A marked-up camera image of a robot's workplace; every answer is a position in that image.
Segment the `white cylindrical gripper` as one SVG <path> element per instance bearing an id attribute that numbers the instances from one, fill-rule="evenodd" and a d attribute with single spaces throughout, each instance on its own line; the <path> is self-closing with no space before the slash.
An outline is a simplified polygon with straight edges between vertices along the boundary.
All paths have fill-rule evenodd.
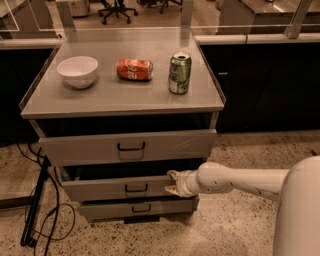
<path id="1" fill-rule="evenodd" d="M 175 182 L 175 185 L 165 187 L 165 190 L 180 197 L 193 197 L 200 193 L 198 176 L 196 171 L 169 170 L 167 175 Z"/>

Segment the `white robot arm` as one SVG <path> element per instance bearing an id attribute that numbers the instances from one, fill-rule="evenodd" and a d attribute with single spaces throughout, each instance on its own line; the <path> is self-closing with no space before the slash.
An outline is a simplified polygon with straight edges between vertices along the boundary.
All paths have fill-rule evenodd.
<path id="1" fill-rule="evenodd" d="M 273 256 L 320 256 L 320 156 L 289 169 L 234 169 L 205 162 L 196 170 L 170 170 L 165 188 L 180 197 L 233 189 L 277 203 Z"/>

